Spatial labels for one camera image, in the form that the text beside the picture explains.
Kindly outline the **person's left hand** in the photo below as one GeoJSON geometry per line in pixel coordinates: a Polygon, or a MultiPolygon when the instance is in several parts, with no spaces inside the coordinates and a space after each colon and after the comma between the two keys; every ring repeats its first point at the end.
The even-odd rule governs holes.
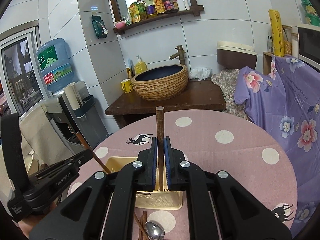
{"type": "Polygon", "coordinates": [[[48,215],[48,213],[53,211],[56,207],[57,205],[52,202],[47,213],[43,215],[30,215],[18,222],[19,228],[21,229],[25,237],[27,237],[27,239],[29,239],[29,235],[33,227],[36,226],[44,217],[46,217],[46,215],[48,215]]]}

